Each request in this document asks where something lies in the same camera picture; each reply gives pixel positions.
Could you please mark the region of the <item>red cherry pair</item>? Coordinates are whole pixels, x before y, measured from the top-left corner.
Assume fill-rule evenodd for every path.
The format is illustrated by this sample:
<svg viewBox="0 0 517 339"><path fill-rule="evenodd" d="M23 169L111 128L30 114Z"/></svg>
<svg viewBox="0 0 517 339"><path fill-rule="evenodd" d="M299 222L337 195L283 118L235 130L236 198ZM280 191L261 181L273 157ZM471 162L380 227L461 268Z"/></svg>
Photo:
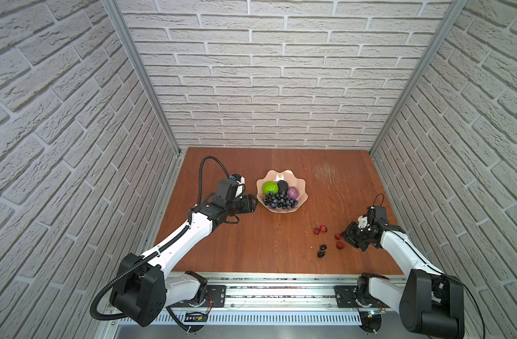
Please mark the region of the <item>red cherry pair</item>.
<svg viewBox="0 0 517 339"><path fill-rule="evenodd" d="M346 245L343 243L343 237L342 237L342 234L340 234L340 233L336 233L336 234L335 234L335 239L336 239L336 241L337 241L337 243L336 243L336 248L337 248L338 250L343 250L343 249L346 247Z"/></svg>
<svg viewBox="0 0 517 339"><path fill-rule="evenodd" d="M325 225L320 225L319 227L315 227L313 229L314 234L321 234L328 232L328 228Z"/></svg>

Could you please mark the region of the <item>green bumpy fruit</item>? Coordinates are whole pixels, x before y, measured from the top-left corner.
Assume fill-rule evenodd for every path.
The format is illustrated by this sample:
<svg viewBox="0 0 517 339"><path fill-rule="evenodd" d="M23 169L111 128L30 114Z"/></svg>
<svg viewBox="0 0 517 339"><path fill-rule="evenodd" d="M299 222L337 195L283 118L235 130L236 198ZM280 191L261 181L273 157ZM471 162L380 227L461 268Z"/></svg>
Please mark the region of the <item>green bumpy fruit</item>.
<svg viewBox="0 0 517 339"><path fill-rule="evenodd" d="M279 192L279 186L277 182L274 181L268 181L265 182L262 186L262 192L267 194L277 194Z"/></svg>

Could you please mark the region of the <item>dark grape bunch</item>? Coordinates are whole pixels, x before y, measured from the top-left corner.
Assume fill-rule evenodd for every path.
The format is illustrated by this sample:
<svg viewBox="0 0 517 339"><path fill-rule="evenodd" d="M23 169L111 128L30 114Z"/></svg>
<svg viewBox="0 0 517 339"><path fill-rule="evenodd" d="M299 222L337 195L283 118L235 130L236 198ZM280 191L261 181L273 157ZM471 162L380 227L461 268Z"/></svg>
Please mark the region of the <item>dark grape bunch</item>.
<svg viewBox="0 0 517 339"><path fill-rule="evenodd" d="M264 205L274 210L291 210L297 207L298 201L287 194L268 192L264 197Z"/></svg>

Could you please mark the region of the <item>dark avocado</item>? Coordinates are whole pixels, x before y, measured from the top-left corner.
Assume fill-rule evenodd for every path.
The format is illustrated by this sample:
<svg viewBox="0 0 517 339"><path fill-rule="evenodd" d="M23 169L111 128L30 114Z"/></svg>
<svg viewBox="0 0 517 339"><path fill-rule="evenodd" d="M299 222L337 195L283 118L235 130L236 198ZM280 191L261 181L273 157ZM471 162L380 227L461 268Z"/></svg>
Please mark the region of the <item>dark avocado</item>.
<svg viewBox="0 0 517 339"><path fill-rule="evenodd" d="M288 183L285 180L279 180L277 181L277 186L278 194L281 196L286 196L289 189Z"/></svg>

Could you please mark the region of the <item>purple fig fruit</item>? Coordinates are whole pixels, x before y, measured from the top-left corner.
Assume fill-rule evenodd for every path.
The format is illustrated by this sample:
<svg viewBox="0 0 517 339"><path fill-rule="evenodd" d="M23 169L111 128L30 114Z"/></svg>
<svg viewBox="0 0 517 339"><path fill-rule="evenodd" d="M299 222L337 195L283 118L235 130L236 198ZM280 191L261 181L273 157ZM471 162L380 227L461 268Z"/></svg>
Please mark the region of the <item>purple fig fruit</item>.
<svg viewBox="0 0 517 339"><path fill-rule="evenodd" d="M289 198L291 198L293 200L298 200L300 197L299 190L295 186L291 186L288 189L287 195Z"/></svg>

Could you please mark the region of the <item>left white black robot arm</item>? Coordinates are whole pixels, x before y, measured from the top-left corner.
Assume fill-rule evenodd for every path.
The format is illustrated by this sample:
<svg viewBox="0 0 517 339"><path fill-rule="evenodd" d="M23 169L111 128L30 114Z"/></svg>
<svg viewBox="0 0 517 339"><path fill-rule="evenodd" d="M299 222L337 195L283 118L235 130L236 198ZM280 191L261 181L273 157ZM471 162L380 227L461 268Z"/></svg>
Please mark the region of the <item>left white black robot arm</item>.
<svg viewBox="0 0 517 339"><path fill-rule="evenodd" d="M172 234L139 256L125 256L116 278L100 292L110 293L110 304L119 310L115 318L130 318L140 326L148 326L166 307L180 302L201 306L206 301L207 279L192 271L177 277L170 274L195 245L220 225L256 210L257 198L245 191L245 179L240 175L220 180L216 192L189 209L186 221Z"/></svg>

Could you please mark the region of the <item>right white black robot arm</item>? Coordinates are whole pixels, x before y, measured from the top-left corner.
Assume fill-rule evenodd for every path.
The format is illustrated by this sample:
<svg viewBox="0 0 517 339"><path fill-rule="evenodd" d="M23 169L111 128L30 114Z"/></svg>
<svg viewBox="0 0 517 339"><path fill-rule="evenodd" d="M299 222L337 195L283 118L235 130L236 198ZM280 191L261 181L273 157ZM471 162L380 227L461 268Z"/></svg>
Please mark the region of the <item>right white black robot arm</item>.
<svg viewBox="0 0 517 339"><path fill-rule="evenodd" d="M387 251L406 277L400 288L383 275L363 273L354 290L359 306L388 306L412 333L437 338L465 336L463 283L428 260L400 226L388 221L383 206L368 207L340 236L362 251L370 246Z"/></svg>

